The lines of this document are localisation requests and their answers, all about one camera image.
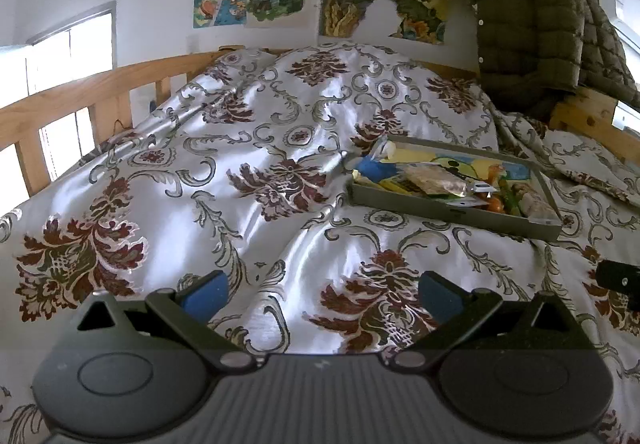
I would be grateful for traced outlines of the navy blue stick sachet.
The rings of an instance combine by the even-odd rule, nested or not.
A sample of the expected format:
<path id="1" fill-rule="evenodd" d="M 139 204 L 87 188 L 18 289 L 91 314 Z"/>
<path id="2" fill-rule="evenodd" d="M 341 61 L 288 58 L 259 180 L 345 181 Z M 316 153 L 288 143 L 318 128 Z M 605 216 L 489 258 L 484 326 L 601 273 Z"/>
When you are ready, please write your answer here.
<path id="1" fill-rule="evenodd" d="M 493 208 L 497 204 L 498 189 L 486 182 L 474 181 L 466 185 L 463 202 L 472 208 Z"/>

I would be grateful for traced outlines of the clear rice cracker packet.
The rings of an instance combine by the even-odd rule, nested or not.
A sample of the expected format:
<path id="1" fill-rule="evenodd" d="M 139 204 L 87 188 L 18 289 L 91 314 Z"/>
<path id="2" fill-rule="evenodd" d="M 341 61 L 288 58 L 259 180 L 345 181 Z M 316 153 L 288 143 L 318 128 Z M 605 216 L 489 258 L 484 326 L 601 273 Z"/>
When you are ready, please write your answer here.
<path id="1" fill-rule="evenodd" d="M 437 164 L 407 164 L 402 168 L 402 173 L 427 196 L 453 195 L 462 198 L 466 195 L 468 183 Z"/>

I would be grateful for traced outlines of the floral satin bedspread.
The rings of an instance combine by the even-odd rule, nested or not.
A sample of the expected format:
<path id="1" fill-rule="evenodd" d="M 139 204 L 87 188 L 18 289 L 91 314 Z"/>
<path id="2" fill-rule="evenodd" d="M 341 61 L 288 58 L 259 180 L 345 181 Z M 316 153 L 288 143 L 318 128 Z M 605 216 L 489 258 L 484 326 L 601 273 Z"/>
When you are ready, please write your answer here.
<path id="1" fill-rule="evenodd" d="M 554 242 L 347 200 L 350 162 L 409 136 L 538 163 L 563 222 Z M 496 109 L 383 47 L 230 52 L 104 152 L 1 221 L 1 438 L 39 443 L 32 377 L 75 309 L 141 299 L 223 271 L 210 321 L 250 354 L 393 355 L 434 317 L 419 277 L 509 300 L 555 293 L 610 368 L 608 443 L 639 438 L 639 316 L 597 284 L 639 261 L 639 174 L 584 136 Z"/>

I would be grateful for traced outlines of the orange snack bag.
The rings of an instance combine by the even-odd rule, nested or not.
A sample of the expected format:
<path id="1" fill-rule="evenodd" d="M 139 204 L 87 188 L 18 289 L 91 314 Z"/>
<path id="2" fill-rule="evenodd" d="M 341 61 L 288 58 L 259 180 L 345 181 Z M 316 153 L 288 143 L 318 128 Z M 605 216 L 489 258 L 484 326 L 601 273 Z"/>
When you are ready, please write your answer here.
<path id="1" fill-rule="evenodd" d="M 506 176 L 506 168 L 502 164 L 492 164 L 488 167 L 485 182 L 492 187 L 499 187 L 500 179 Z"/>

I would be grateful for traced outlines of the green sausage stick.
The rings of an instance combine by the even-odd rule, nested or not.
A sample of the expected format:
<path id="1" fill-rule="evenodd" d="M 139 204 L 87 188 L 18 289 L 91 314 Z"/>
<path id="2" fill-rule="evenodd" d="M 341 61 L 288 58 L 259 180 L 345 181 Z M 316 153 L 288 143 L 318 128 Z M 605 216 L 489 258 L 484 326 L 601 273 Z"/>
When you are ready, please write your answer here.
<path id="1" fill-rule="evenodd" d="M 514 193 L 506 180 L 506 178 L 501 177 L 498 180 L 498 185 L 501 193 L 501 198 L 503 201 L 503 208 L 506 211 L 506 214 L 513 216 L 520 216 L 521 210 L 518 207 L 518 201 L 516 201 Z"/>

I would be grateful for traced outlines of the grey tray with frog picture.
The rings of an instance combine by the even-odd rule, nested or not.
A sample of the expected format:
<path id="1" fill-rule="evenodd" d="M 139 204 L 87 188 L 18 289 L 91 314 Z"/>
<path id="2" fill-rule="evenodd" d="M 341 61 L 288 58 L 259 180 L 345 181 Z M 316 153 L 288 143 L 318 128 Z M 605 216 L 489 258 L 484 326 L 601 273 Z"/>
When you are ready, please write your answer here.
<path id="1" fill-rule="evenodd" d="M 356 159 L 353 203 L 555 241 L 562 221 L 535 164 L 497 152 L 384 135 Z"/>

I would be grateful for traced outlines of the clear nut bar packet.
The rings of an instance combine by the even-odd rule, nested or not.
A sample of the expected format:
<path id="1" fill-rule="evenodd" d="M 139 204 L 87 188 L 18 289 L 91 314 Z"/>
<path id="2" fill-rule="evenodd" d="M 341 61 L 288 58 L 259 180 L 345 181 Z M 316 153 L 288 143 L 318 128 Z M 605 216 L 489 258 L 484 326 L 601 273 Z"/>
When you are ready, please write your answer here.
<path id="1" fill-rule="evenodd" d="M 559 224 L 560 219 L 554 208 L 531 185 L 513 184 L 512 190 L 518 207 L 529 222 L 544 225 Z"/>

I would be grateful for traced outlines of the olive quilted jacket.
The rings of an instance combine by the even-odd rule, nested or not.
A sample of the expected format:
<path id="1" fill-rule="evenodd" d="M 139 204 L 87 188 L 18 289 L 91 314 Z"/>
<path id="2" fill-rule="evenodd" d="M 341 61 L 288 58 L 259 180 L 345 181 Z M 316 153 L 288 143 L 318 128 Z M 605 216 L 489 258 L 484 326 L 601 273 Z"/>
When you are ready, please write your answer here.
<path id="1" fill-rule="evenodd" d="M 480 85 L 502 112 L 542 122 L 578 88 L 639 106 L 623 44 L 598 0 L 472 0 Z"/>

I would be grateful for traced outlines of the orange mandarin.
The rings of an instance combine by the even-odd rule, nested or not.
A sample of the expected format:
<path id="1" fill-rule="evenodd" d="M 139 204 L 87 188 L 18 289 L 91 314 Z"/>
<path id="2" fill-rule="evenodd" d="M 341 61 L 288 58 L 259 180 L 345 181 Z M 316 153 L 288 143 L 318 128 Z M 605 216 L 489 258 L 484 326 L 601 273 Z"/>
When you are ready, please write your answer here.
<path id="1" fill-rule="evenodd" d="M 504 212 L 504 204 L 499 196 L 491 196 L 486 200 L 487 210 L 502 214 Z"/>

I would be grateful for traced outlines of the yellow green biscuit packet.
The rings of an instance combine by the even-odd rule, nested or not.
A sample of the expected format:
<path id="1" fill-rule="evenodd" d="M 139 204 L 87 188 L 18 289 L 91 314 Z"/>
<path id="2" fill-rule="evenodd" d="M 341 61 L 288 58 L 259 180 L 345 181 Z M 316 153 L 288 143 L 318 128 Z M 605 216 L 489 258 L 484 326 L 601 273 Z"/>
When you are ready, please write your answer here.
<path id="1" fill-rule="evenodd" d="M 418 186 L 407 179 L 401 178 L 399 175 L 393 177 L 384 178 L 382 181 L 373 182 L 371 178 L 360 173 L 359 171 L 352 171 L 352 179 L 356 184 L 372 187 L 377 190 L 385 190 L 390 193 L 398 193 L 398 195 L 412 196 L 412 197 L 425 197 L 425 193 Z"/>

